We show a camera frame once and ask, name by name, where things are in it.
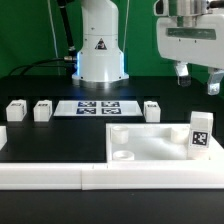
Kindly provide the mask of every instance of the metal bracket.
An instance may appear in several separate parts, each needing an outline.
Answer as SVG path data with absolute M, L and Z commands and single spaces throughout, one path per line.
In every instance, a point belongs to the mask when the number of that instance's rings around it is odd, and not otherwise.
M 208 94 L 217 95 L 220 92 L 220 82 L 224 77 L 224 70 L 217 68 L 208 68 L 208 73 L 210 77 L 208 79 Z
M 175 61 L 174 69 L 178 77 L 178 85 L 187 87 L 191 85 L 191 76 L 188 73 L 187 62 Z

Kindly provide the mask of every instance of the warning label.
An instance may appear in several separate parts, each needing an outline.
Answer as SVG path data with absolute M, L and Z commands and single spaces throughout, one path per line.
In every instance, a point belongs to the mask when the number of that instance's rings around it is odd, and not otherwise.
M 101 38 L 100 41 L 98 42 L 98 44 L 95 47 L 96 50 L 107 50 L 107 47 L 103 41 L 103 39 Z

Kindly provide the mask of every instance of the white platform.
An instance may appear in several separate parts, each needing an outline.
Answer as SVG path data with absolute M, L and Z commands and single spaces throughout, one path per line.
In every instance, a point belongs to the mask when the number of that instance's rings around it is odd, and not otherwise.
M 142 116 L 137 101 L 59 101 L 54 116 Z
M 171 127 L 186 124 L 125 124 L 125 144 L 111 142 L 115 125 L 106 127 L 107 163 L 1 163 L 0 189 L 224 188 L 224 150 L 214 138 L 208 160 L 188 160 L 187 146 L 170 140 Z M 121 150 L 134 160 L 113 160 Z

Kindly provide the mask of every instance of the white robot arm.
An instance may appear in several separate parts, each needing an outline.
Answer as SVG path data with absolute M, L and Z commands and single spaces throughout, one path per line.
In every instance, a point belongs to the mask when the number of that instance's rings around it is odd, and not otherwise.
M 81 0 L 83 47 L 78 52 L 74 84 L 110 88 L 128 79 L 118 47 L 118 9 L 111 0 Z
M 207 66 L 208 94 L 220 91 L 224 76 L 224 1 L 158 0 L 157 42 L 163 58 L 175 60 L 178 83 L 190 84 L 187 63 Z

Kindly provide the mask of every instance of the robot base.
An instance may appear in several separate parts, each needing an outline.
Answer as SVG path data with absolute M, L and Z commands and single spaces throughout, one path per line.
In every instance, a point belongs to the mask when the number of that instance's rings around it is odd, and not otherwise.
M 91 88 L 91 89 L 111 89 L 119 86 L 126 86 L 129 83 L 129 75 L 125 74 L 120 80 L 113 82 L 92 82 L 80 79 L 79 76 L 72 76 L 72 83 L 76 86 Z

